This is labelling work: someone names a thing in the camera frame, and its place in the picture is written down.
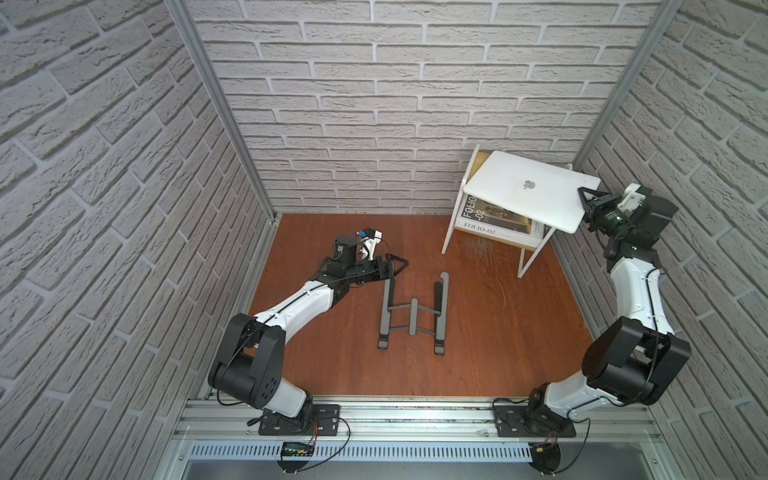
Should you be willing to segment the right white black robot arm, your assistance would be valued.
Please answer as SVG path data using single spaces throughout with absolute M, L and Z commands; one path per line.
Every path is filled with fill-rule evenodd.
M 656 403 L 691 356 L 666 318 L 654 248 L 677 206 L 638 184 L 621 195 L 586 187 L 578 195 L 589 231 L 607 238 L 618 318 L 586 350 L 579 372 L 531 392 L 523 418 L 544 433 L 560 433 L 600 406 Z

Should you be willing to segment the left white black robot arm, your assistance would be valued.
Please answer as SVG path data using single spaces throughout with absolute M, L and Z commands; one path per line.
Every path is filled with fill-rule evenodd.
M 339 236 L 332 254 L 298 291 L 258 314 L 233 316 L 210 367 L 209 386 L 252 408 L 307 420 L 310 394 L 283 378 L 285 347 L 351 287 L 391 280 L 407 268 L 409 262 L 399 256 L 376 254 L 382 242 L 382 233 L 370 228 Z

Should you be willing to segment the silver laptop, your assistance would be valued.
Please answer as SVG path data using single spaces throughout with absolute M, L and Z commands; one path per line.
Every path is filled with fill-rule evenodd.
M 464 191 L 480 200 L 573 234 L 585 210 L 578 190 L 595 190 L 601 180 L 566 168 L 495 151 L 469 179 Z

